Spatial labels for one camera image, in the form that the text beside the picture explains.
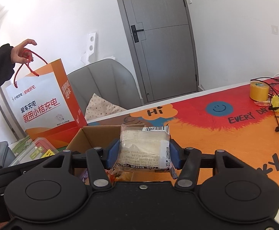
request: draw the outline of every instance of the orange and white paper bag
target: orange and white paper bag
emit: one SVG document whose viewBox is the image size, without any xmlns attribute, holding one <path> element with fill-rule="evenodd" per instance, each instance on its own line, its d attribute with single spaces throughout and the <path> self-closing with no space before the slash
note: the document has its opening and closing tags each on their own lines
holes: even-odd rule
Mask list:
<svg viewBox="0 0 279 230">
<path fill-rule="evenodd" d="M 54 147 L 70 143 L 87 125 L 68 82 L 61 59 L 49 63 L 7 87 L 11 109 L 28 135 L 45 137 Z"/>
</svg>

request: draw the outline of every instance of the transparent plastic lid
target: transparent plastic lid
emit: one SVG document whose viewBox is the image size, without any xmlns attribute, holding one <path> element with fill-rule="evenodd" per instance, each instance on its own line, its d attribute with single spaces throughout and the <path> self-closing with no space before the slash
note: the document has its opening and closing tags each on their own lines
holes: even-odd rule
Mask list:
<svg viewBox="0 0 279 230">
<path fill-rule="evenodd" d="M 43 137 L 36 138 L 17 158 L 10 164 L 14 166 L 43 157 L 57 154 L 59 151 Z"/>
</svg>

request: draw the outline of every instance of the blue gripper pad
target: blue gripper pad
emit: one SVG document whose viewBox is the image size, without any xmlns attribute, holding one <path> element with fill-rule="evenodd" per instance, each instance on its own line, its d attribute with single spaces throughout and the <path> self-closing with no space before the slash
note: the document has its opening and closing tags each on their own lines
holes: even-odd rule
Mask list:
<svg viewBox="0 0 279 230">
<path fill-rule="evenodd" d="M 170 150 L 170 158 L 171 162 L 173 163 L 174 167 L 177 170 L 180 170 L 183 168 L 183 162 L 180 159 L 179 151 L 175 147 L 175 145 L 170 141 L 169 142 L 169 150 Z"/>
<path fill-rule="evenodd" d="M 108 151 L 108 159 L 105 162 L 105 169 L 110 170 L 118 157 L 120 140 L 118 140 L 113 147 Z"/>
</svg>

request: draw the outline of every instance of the chair backrest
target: chair backrest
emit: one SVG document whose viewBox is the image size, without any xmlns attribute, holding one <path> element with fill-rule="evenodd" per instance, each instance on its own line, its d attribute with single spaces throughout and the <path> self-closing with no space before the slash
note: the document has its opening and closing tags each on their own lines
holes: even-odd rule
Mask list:
<svg viewBox="0 0 279 230">
<path fill-rule="evenodd" d="M 92 63 L 67 77 L 84 114 L 94 93 L 125 109 L 142 105 L 132 74 L 113 59 Z"/>
</svg>

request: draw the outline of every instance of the pillow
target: pillow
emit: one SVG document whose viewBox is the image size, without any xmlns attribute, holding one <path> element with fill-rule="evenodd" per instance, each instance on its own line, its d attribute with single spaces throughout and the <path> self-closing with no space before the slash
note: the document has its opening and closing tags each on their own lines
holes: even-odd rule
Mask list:
<svg viewBox="0 0 279 230">
<path fill-rule="evenodd" d="M 111 114 L 124 112 L 126 109 L 121 108 L 118 105 L 114 105 L 105 99 L 99 97 L 97 94 L 94 94 L 90 99 L 88 106 L 85 112 L 85 119 L 93 120 L 96 118 L 108 116 Z"/>
</svg>

